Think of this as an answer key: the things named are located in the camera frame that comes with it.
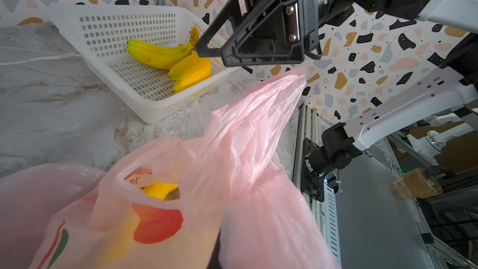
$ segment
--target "white panel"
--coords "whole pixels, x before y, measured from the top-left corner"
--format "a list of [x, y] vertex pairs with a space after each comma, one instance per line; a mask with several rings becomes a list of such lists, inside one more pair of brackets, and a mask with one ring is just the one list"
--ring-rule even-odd
[[325, 190], [325, 216], [326, 216], [326, 242], [332, 254], [340, 264], [340, 242], [338, 231], [337, 208], [335, 204], [334, 190], [324, 183]]

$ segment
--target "metal bracket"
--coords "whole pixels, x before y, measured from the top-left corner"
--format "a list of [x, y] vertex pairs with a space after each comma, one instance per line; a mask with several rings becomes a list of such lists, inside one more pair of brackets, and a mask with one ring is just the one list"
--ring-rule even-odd
[[307, 193], [314, 200], [319, 202], [324, 201], [324, 183], [320, 176], [311, 171], [306, 164], [306, 156], [319, 149], [319, 146], [313, 143], [310, 139], [303, 140], [302, 147], [302, 182], [300, 190]]

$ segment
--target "marble countertop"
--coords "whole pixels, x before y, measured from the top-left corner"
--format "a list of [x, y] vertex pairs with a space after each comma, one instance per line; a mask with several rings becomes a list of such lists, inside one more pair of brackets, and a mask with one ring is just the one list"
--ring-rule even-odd
[[[149, 125], [87, 67], [50, 22], [0, 29], [0, 178], [44, 163], [108, 171], [124, 155], [163, 136], [201, 137], [210, 113], [256, 84], [236, 70], [216, 89]], [[298, 113], [277, 152], [290, 173]]]

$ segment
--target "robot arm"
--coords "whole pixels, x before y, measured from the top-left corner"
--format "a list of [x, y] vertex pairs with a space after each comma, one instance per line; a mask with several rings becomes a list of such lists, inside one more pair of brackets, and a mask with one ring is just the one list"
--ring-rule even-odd
[[[407, 20], [440, 21], [478, 31], [478, 0], [229, 0], [196, 45], [201, 57], [222, 57], [226, 66], [295, 64], [304, 55], [320, 59], [318, 31], [325, 24], [339, 26], [352, 13], [353, 3], [374, 12]], [[208, 43], [229, 20], [233, 34], [221, 48]]]

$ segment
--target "yellow banana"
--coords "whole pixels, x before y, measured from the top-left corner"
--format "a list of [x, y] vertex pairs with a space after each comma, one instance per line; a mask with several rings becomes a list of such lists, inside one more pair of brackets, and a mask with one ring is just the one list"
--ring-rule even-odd
[[199, 40], [199, 28], [191, 30], [189, 41], [186, 45], [167, 48], [148, 44], [140, 40], [128, 41], [128, 52], [134, 59], [150, 65], [156, 69], [171, 69], [176, 63], [191, 55], [194, 45]]
[[139, 47], [139, 48], [142, 48], [143, 50], [151, 50], [158, 54], [161, 54], [161, 53], [177, 54], [177, 53], [183, 53], [184, 51], [187, 50], [187, 44], [168, 48], [168, 47], [163, 47], [159, 45], [153, 45], [139, 39], [130, 39], [128, 41], [128, 47]]
[[203, 66], [196, 73], [187, 76], [185, 79], [176, 81], [173, 86], [174, 93], [179, 93], [188, 87], [200, 83], [203, 80], [211, 77], [211, 66]]
[[205, 66], [211, 72], [211, 59], [208, 57], [201, 58], [197, 52], [194, 52], [179, 63], [176, 63], [169, 71], [168, 77], [171, 80], [183, 80], [190, 75], [194, 75]]

